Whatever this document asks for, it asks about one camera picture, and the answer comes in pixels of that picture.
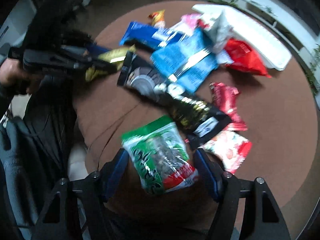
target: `black snack bag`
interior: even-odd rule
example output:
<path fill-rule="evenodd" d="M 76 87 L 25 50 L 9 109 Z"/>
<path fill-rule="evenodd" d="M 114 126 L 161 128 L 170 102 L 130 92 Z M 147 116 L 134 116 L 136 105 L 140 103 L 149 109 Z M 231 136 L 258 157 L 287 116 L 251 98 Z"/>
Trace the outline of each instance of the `black snack bag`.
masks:
<path fill-rule="evenodd" d="M 192 149 L 205 144 L 232 122 L 228 115 L 211 103 L 190 94 L 177 83 L 165 80 L 153 65 L 130 51 L 117 84 L 135 89 L 163 106 L 189 135 Z"/>

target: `metal screw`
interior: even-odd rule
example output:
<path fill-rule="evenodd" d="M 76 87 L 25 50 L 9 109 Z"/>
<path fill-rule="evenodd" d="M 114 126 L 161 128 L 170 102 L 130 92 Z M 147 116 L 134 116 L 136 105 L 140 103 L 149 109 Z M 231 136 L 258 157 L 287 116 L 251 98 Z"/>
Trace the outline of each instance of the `metal screw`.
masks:
<path fill-rule="evenodd" d="M 94 179 L 96 179 L 99 176 L 100 176 L 100 172 L 99 171 L 94 171 L 93 173 L 91 173 L 91 177 L 93 177 Z"/>
<path fill-rule="evenodd" d="M 65 179 L 65 178 L 63 178 L 63 179 L 60 180 L 60 184 L 61 184 L 61 185 L 64 185 L 64 184 L 66 184 L 67 182 L 68 182 L 68 179 Z"/>
<path fill-rule="evenodd" d="M 223 176 L 225 176 L 227 179 L 232 177 L 232 174 L 229 171 L 224 171 Z"/>
<path fill-rule="evenodd" d="M 261 177 L 258 177 L 258 178 L 257 178 L 257 182 L 258 182 L 259 184 L 263 184 L 263 183 L 264 183 L 264 179 L 261 178 Z"/>

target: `brown tabletop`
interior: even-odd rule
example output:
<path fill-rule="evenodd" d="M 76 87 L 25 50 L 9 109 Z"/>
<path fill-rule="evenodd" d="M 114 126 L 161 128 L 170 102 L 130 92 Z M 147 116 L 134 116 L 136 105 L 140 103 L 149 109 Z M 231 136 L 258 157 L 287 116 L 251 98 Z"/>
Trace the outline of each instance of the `brown tabletop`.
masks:
<path fill-rule="evenodd" d="M 165 9 L 166 25 L 172 26 L 183 14 L 194 13 L 191 8 L 197 3 L 200 2 L 165 1 L 138 8 L 107 26 L 96 41 L 111 49 L 118 48 L 130 21 L 148 23 L 151 12 Z M 149 57 L 146 52 L 139 54 Z M 294 58 L 284 71 L 270 70 L 269 73 L 273 76 L 270 79 L 221 67 L 210 74 L 196 93 L 211 101 L 211 82 L 223 82 L 241 91 L 238 113 L 248 126 L 248 131 L 241 134 L 253 146 L 235 175 L 249 180 L 263 177 L 283 207 L 303 185 L 315 157 L 317 116 L 307 79 Z M 114 157 L 121 147 L 122 133 L 165 114 L 130 91 L 116 87 L 117 78 L 115 74 L 97 80 L 75 95 L 79 127 L 90 150 L 86 160 L 88 172 L 97 169 L 99 160 L 101 168 Z M 304 204 L 295 205 L 303 209 Z M 149 196 L 141 189 L 139 177 L 130 163 L 109 208 L 136 219 L 144 219 L 147 214 L 164 222 L 170 219 L 185 227 L 208 229 L 216 204 L 208 198 L 201 182 L 159 197 Z M 284 212 L 284 216 L 286 220 L 291 219 L 288 212 Z"/>

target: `pink snack bag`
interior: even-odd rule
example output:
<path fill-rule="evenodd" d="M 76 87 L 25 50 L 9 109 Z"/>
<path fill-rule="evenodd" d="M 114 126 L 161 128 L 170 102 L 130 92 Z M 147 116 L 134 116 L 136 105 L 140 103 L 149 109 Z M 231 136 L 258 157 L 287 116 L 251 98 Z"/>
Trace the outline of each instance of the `pink snack bag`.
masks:
<path fill-rule="evenodd" d="M 200 13 L 185 14 L 181 17 L 181 21 L 194 30 L 198 26 L 198 19 L 201 15 Z"/>

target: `red snack bag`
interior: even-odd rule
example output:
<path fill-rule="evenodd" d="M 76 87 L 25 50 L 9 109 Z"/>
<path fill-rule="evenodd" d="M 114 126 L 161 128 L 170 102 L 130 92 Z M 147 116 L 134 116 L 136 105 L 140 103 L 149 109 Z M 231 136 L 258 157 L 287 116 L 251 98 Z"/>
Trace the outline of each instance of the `red snack bag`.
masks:
<path fill-rule="evenodd" d="M 236 169 L 247 157 L 252 143 L 233 131 L 221 131 L 199 148 L 222 160 L 226 171 L 235 174 Z"/>
<path fill-rule="evenodd" d="M 165 28 L 164 10 L 153 12 L 148 17 L 152 19 L 151 26 L 158 29 Z"/>
<path fill-rule="evenodd" d="M 258 52 L 244 41 L 229 39 L 224 49 L 234 61 L 234 63 L 226 65 L 226 67 L 271 78 Z"/>
<path fill-rule="evenodd" d="M 206 28 L 210 28 L 210 25 L 205 23 L 203 20 L 198 19 L 198 23 L 197 25 L 201 28 L 201 29 L 206 29 Z"/>
<path fill-rule="evenodd" d="M 213 104 L 227 114 L 232 120 L 232 123 L 228 124 L 223 130 L 247 131 L 247 125 L 237 113 L 236 98 L 240 94 L 238 89 L 216 82 L 210 84 L 210 89 L 212 92 Z"/>

